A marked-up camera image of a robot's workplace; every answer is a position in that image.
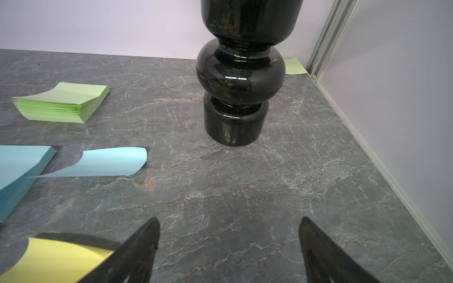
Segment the torn blue memo page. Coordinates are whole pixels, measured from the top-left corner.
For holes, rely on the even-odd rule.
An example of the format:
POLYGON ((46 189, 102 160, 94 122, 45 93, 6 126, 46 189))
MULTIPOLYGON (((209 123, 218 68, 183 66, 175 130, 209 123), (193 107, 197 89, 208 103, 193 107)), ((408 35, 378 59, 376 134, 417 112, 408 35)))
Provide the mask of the torn blue memo page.
POLYGON ((129 176, 147 161, 144 147, 115 147, 87 150, 74 165, 42 175, 43 178, 129 176))

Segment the torn yellow memo page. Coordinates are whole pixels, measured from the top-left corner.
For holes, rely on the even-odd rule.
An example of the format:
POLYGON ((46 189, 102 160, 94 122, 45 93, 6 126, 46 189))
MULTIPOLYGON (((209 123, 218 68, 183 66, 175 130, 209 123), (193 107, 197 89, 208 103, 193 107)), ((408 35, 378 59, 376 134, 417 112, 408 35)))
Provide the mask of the torn yellow memo page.
POLYGON ((76 283, 112 253, 92 246, 29 238, 25 254, 1 275, 1 282, 76 283))

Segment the green memo pad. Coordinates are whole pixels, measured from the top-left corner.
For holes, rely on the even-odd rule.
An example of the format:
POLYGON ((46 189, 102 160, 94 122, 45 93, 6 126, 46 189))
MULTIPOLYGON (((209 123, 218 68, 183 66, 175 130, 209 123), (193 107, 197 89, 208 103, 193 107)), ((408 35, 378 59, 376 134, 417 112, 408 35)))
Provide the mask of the green memo pad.
POLYGON ((107 86, 60 82, 46 92, 12 100, 28 120, 86 123, 109 93, 107 86))

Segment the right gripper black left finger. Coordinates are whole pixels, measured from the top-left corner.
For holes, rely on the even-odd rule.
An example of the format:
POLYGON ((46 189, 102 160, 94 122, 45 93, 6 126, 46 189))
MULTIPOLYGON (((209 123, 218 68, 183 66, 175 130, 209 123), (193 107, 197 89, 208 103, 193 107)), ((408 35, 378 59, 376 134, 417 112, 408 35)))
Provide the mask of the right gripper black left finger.
POLYGON ((158 250, 160 223, 152 217, 81 283, 148 283, 158 250))

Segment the torn green memo page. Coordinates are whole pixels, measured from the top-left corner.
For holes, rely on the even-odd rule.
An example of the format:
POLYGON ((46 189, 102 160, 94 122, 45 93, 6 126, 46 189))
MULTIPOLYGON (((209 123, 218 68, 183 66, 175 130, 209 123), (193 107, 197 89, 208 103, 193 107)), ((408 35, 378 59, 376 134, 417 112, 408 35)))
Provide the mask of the torn green memo page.
POLYGON ((284 65, 286 75, 303 75, 308 73, 296 57, 291 59, 284 59, 284 65))

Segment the blue memo pad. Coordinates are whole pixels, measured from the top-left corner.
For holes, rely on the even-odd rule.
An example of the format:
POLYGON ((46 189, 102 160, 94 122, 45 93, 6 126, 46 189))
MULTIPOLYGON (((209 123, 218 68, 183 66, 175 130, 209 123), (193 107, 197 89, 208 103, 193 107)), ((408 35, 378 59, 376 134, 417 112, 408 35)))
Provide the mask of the blue memo pad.
POLYGON ((57 153, 51 146, 1 146, 1 222, 5 222, 57 153))

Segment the black glossy vase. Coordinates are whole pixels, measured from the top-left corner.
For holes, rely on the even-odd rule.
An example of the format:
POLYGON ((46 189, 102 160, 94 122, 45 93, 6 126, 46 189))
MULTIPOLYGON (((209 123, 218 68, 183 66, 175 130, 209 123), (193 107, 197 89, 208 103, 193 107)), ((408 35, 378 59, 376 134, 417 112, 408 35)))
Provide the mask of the black glossy vase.
POLYGON ((218 143, 240 147, 259 137, 285 80, 276 45, 292 33, 301 7, 301 1, 201 2, 214 38, 199 52, 196 71, 205 90, 205 130, 218 143))

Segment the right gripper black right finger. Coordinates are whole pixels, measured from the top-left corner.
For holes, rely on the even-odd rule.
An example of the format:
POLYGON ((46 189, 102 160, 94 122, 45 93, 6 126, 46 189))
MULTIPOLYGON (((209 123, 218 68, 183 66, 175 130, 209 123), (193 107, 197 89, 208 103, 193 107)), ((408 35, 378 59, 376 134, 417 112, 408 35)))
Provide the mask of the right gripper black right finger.
POLYGON ((377 283, 378 280, 348 256, 310 218, 298 228, 309 283, 377 283))

